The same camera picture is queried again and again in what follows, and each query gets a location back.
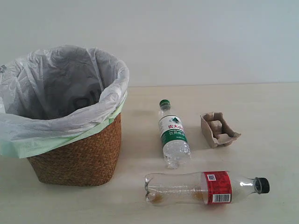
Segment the green label water bottle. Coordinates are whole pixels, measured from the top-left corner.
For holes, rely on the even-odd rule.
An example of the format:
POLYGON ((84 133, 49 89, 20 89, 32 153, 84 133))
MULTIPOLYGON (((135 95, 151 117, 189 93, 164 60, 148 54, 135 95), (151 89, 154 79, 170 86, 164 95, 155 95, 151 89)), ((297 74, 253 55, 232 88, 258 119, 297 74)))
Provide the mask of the green label water bottle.
POLYGON ((168 168, 177 169, 191 157, 191 149, 182 121, 173 111, 170 101, 161 100, 159 107, 158 127, 164 160, 168 168))

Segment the brown cardboard pulp tray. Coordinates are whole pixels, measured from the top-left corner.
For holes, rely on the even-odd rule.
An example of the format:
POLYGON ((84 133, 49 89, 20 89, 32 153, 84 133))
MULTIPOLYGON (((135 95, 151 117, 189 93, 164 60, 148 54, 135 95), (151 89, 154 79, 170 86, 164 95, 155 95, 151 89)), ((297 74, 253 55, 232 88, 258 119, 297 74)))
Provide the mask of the brown cardboard pulp tray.
POLYGON ((200 119, 201 131, 211 148, 229 146, 241 136, 231 129, 221 112, 204 113, 200 119))

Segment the red label clear soda bottle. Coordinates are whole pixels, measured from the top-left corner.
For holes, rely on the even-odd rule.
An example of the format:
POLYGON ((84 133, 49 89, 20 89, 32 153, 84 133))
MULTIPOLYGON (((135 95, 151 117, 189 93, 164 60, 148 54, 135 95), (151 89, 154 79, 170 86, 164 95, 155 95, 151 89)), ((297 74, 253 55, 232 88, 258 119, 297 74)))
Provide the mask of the red label clear soda bottle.
POLYGON ((152 173, 145 176, 145 191, 146 202, 156 206, 222 205, 239 202, 251 194, 268 194, 270 184, 264 177, 247 178, 232 171, 152 173))

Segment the white plastic bin liner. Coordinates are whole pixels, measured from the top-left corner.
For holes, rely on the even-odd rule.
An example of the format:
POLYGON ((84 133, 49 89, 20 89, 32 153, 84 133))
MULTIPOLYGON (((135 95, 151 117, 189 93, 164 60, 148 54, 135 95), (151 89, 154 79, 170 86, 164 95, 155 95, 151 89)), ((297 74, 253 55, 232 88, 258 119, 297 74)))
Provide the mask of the white plastic bin liner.
POLYGON ((129 69, 98 48, 37 50, 0 68, 0 154, 40 155, 99 133, 120 114, 129 69))

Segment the brown woven wicker basket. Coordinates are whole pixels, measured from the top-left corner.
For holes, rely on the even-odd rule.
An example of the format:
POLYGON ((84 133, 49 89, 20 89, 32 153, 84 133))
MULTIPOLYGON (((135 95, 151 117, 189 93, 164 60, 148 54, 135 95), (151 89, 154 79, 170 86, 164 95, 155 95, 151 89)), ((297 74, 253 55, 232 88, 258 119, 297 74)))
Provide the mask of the brown woven wicker basket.
POLYGON ((109 182, 121 150, 121 115, 102 131, 41 155, 28 157, 46 184, 90 187, 109 182))

